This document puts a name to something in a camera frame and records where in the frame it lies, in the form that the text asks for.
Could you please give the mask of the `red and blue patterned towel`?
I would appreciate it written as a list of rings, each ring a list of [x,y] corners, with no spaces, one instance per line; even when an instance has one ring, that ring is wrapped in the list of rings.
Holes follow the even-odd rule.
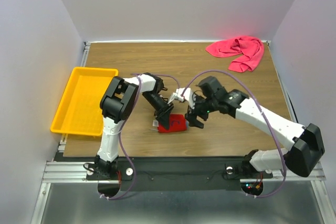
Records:
[[[157,131],[159,133],[173,133],[173,132],[183,132],[188,129],[188,121],[182,114],[170,114],[169,117],[170,127],[165,129],[160,123],[158,124]]]

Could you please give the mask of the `pink towel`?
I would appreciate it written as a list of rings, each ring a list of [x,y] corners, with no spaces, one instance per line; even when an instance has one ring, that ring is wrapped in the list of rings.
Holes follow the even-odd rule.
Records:
[[[216,58],[238,56],[229,64],[228,70],[243,73],[253,72],[258,67],[263,58],[265,46],[256,37],[238,36],[214,42],[205,50]]]

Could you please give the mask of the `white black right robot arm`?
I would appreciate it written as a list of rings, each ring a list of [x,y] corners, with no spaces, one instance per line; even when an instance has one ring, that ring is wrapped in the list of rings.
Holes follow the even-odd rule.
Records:
[[[182,98],[188,102],[185,118],[191,127],[202,129],[209,114],[219,112],[273,137],[275,150],[253,150],[246,155],[241,165],[244,175],[253,177],[266,170],[287,168],[300,177],[308,177],[324,155],[322,134],[317,125],[304,126],[287,120],[261,106],[251,94],[237,89],[227,91],[214,76],[203,79],[197,86],[201,95],[189,87],[181,91]]]

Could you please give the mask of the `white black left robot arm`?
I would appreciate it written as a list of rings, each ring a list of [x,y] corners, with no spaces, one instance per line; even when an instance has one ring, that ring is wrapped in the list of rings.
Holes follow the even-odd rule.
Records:
[[[113,77],[101,101],[103,131],[99,150],[94,159],[93,172],[106,179],[117,174],[118,145],[122,128],[142,95],[154,108],[155,119],[170,128],[172,102],[160,95],[166,90],[163,80],[151,73],[132,78]]]

